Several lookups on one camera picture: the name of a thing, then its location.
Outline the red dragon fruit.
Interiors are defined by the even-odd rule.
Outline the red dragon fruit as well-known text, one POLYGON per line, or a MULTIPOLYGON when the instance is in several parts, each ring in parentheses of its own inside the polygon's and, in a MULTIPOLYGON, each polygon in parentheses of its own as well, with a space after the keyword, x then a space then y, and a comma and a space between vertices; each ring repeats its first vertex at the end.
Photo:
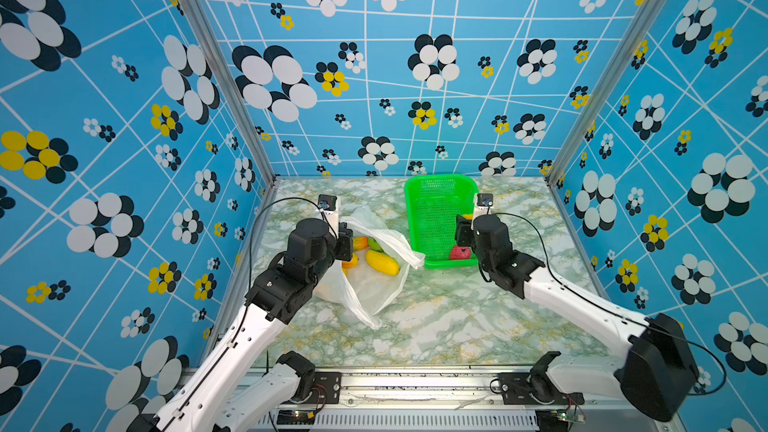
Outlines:
POLYGON ((474 257, 470 247, 462 247, 454 245, 449 253, 449 259, 451 261, 465 261, 474 257))

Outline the white plastic bag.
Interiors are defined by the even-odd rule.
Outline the white plastic bag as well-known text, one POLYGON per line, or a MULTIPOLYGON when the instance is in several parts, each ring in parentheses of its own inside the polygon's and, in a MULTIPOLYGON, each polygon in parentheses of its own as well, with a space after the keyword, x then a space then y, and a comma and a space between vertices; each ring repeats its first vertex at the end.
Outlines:
POLYGON ((384 220, 367 206, 360 206, 343 215, 341 221, 353 231, 355 238, 374 239, 397 266, 395 275, 387 274, 380 267, 368 263, 364 248, 355 253, 358 262, 345 269, 334 263, 313 295, 327 302, 339 304, 367 327, 377 330, 382 326, 378 316, 403 291, 411 271, 425 266, 425 255, 414 251, 406 237, 386 226, 384 220))

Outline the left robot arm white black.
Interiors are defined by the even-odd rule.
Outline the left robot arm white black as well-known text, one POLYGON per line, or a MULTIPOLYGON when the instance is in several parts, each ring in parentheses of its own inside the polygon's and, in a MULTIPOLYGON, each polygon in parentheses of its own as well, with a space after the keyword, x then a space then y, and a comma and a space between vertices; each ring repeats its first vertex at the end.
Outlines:
POLYGON ((159 411, 141 413, 130 431, 247 431, 281 404, 313 394, 315 366, 297 352, 280 356, 243 391, 258 356, 312 298, 325 273, 353 253, 353 232, 334 213, 303 219, 287 249, 259 274, 231 327, 201 367, 159 411))

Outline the green fruit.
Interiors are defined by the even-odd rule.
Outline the green fruit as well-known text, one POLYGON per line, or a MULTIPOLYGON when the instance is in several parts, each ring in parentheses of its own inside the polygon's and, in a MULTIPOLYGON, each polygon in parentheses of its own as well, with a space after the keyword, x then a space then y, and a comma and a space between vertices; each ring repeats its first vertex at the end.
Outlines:
POLYGON ((368 240, 368 247, 371 250, 380 252, 380 253, 383 252, 383 248, 374 237, 368 237, 367 240, 368 240))

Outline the yellow banana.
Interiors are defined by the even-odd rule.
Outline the yellow banana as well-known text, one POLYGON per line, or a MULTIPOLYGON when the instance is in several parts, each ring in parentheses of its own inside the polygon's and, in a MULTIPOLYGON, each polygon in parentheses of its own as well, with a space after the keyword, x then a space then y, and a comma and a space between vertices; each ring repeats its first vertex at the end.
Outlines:
POLYGON ((369 239, 366 236, 354 237, 352 246, 354 251, 365 250, 369 247, 369 239))

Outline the yellow mango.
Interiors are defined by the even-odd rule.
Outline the yellow mango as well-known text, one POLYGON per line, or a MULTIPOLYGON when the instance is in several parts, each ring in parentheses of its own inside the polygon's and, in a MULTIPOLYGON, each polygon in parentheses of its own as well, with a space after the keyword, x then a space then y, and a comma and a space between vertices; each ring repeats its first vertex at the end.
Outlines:
POLYGON ((397 276, 400 272, 398 262, 383 252, 369 249, 366 251, 365 260, 370 268, 382 274, 397 276))

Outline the green plastic basket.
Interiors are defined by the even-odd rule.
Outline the green plastic basket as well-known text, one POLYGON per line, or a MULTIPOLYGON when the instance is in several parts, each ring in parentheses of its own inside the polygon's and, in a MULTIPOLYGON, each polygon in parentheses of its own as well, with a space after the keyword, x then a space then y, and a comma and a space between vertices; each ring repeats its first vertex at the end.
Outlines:
POLYGON ((450 259, 456 246, 456 217, 474 210, 478 186, 461 174, 422 175, 408 179, 404 186, 410 245, 425 255, 426 269, 470 267, 477 259, 450 259))

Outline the left circuit board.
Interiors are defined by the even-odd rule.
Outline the left circuit board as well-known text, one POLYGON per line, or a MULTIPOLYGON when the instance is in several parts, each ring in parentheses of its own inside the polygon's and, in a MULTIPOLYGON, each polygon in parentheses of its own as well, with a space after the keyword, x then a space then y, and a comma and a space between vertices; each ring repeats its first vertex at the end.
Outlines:
POLYGON ((280 410, 276 424, 285 427, 309 427, 315 423, 316 414, 306 410, 280 410))

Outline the right circuit board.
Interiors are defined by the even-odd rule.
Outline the right circuit board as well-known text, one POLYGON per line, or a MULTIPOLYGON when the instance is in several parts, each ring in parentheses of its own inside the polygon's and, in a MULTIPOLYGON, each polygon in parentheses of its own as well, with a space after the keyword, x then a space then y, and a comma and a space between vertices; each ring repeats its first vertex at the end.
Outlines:
POLYGON ((540 432, 571 432, 576 425, 580 425, 578 420, 573 421, 561 411, 538 410, 536 420, 540 432))

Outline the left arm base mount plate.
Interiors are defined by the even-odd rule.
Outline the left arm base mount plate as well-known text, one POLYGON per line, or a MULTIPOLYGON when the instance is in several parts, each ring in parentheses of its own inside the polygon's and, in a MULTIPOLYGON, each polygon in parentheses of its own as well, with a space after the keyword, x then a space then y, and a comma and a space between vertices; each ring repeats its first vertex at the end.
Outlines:
POLYGON ((297 391, 290 401, 296 404, 338 404, 341 386, 340 372, 315 371, 300 379, 297 391))

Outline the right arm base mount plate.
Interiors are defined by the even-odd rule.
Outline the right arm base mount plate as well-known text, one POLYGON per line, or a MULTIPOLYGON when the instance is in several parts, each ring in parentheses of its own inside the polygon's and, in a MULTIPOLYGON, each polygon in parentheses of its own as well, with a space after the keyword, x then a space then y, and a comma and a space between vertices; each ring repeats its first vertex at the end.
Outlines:
POLYGON ((582 393, 567 394, 546 376, 530 373, 500 373, 489 383, 490 390, 502 397, 505 405, 566 407, 585 403, 582 393))

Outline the aluminium front rail frame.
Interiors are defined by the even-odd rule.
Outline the aluminium front rail frame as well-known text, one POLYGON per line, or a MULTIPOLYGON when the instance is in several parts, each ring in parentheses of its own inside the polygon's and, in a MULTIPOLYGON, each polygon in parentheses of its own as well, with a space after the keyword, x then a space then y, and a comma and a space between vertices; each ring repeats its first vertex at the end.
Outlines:
MULTIPOLYGON (((566 407, 505 405, 489 383, 500 373, 525 373, 521 367, 417 367, 319 369, 342 374, 338 404, 296 404, 290 400, 247 431, 539 431, 536 412, 561 411, 572 431, 682 431, 679 417, 658 422, 622 399, 582 393, 585 403, 566 407), (306 427, 276 424, 280 410, 316 414, 306 427)), ((267 372, 248 372, 239 391, 267 372)))

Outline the left aluminium corner post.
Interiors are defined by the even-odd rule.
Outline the left aluminium corner post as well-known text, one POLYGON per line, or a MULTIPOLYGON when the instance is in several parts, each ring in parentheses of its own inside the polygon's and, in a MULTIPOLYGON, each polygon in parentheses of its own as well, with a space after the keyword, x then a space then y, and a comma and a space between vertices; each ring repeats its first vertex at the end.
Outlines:
POLYGON ((181 0, 181 2, 185 6, 185 14, 194 36, 203 50, 222 96, 232 113, 235 125, 251 152, 262 179, 266 183, 266 188, 273 188, 276 182, 275 172, 264 148, 259 143, 259 138, 255 133, 255 125, 246 109, 244 100, 238 92, 235 79, 228 70, 227 61, 216 41, 213 29, 204 12, 203 3, 201 0, 181 0))

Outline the aluminium corner post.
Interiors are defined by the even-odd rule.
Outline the aluminium corner post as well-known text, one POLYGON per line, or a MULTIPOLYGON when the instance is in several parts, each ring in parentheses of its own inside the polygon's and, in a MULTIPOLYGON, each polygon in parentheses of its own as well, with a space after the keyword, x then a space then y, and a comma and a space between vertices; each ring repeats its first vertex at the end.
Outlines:
POLYGON ((203 3, 201 0, 181 0, 181 2, 185 6, 185 14, 194 36, 203 50, 222 96, 232 113, 235 125, 251 152, 262 179, 266 183, 266 188, 273 188, 276 182, 275 172, 264 148, 259 143, 259 138, 255 133, 255 125, 246 109, 244 100, 238 92, 235 79, 228 70, 227 61, 216 41, 213 29, 204 12, 203 3))
POLYGON ((633 17, 624 36, 596 83, 588 105, 574 122, 560 151, 553 162, 553 168, 546 178, 547 185, 554 191, 557 180, 564 173, 566 166, 576 155, 579 144, 587 128, 596 120, 610 93, 624 74, 636 47, 645 39, 651 26, 668 0, 645 0, 633 17))

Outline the right aluminium corner post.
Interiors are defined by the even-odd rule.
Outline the right aluminium corner post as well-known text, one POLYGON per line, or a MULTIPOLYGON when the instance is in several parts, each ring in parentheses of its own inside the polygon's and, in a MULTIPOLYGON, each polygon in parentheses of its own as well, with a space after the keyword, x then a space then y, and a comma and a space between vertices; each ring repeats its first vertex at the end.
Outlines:
POLYGON ((624 74, 636 47, 645 39, 651 26, 668 0, 645 0, 633 17, 624 36, 596 83, 588 105, 574 122, 560 151, 553 162, 553 168, 546 178, 547 185, 554 191, 557 180, 564 173, 566 166, 576 155, 579 144, 587 128, 596 120, 610 93, 624 74))

